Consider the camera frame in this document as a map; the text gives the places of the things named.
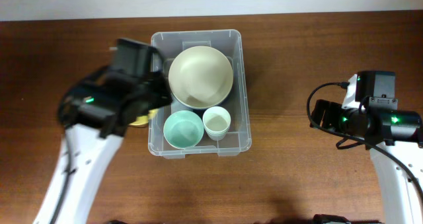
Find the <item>yellow bowl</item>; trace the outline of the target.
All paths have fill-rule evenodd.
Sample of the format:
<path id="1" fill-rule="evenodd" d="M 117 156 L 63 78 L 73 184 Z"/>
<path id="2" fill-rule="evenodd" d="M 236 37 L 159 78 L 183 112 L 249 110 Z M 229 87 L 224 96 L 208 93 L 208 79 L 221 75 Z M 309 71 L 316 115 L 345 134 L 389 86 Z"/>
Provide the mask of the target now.
<path id="1" fill-rule="evenodd" d="M 152 120 L 158 112 L 158 109 L 150 110 L 148 115 L 139 116 L 134 122 L 130 124 L 131 127 L 142 128 L 148 125 L 149 121 Z"/>

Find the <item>light green bowl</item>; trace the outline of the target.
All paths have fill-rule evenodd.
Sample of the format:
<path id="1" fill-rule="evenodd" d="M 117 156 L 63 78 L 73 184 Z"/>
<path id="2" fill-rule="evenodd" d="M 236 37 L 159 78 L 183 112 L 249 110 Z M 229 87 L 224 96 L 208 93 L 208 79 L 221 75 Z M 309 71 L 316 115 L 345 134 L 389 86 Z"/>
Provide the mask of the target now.
<path id="1" fill-rule="evenodd" d="M 199 115 L 189 110 L 181 110 L 171 114 L 165 121 L 163 135 L 166 133 L 203 133 L 204 125 Z"/>

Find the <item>white bowl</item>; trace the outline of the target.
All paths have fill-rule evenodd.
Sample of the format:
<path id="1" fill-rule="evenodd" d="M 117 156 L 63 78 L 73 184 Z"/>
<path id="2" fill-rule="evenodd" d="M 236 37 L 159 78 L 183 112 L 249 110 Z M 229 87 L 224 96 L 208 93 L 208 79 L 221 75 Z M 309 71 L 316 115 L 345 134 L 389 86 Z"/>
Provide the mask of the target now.
<path id="1" fill-rule="evenodd" d="M 176 149 L 186 149 L 196 146 L 202 139 L 203 133 L 166 133 L 165 139 L 172 147 Z"/>

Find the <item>white cup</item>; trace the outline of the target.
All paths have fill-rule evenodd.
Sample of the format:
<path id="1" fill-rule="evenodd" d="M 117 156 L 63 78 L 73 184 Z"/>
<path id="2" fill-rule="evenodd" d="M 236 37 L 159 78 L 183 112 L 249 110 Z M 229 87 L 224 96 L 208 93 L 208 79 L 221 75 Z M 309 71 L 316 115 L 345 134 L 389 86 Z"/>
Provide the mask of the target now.
<path id="1" fill-rule="evenodd" d="M 204 112 L 202 121 L 208 131 L 223 134 L 229 131 L 231 115 L 225 108 L 214 106 Z"/>
<path id="2" fill-rule="evenodd" d="M 222 140 L 226 136 L 227 131 L 216 132 L 216 131 L 206 130 L 206 133 L 210 139 L 214 141 L 219 141 L 219 140 Z"/>

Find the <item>pale green cup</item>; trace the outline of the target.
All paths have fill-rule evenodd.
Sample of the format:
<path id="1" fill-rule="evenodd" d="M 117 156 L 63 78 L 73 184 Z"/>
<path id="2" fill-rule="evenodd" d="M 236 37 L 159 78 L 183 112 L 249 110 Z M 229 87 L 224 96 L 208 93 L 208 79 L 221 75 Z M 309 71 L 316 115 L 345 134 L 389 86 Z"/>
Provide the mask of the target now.
<path id="1" fill-rule="evenodd" d="M 205 126 L 204 128 L 212 139 L 222 139 L 229 131 L 229 126 Z"/>

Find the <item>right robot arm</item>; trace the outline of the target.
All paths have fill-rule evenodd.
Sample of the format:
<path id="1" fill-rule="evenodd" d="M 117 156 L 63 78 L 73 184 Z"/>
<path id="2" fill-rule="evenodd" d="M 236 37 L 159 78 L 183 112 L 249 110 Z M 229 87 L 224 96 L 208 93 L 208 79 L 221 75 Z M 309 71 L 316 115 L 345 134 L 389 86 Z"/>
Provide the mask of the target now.
<path id="1" fill-rule="evenodd" d="M 355 106 L 318 100 L 307 115 L 312 128 L 341 138 L 338 149 L 364 145 L 369 150 L 387 223 L 422 222 L 419 114 L 397 110 L 394 99 L 367 96 Z"/>

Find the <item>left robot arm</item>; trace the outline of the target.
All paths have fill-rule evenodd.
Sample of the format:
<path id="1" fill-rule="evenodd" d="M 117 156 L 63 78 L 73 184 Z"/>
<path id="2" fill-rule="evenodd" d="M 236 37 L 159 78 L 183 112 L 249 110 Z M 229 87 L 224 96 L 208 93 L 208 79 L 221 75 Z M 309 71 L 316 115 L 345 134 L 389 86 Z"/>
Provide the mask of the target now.
<path id="1" fill-rule="evenodd" d="M 34 222 L 86 223 L 127 129 L 148 124 L 172 101 L 162 71 L 136 75 L 106 66 L 73 85 L 59 104 L 59 157 Z"/>

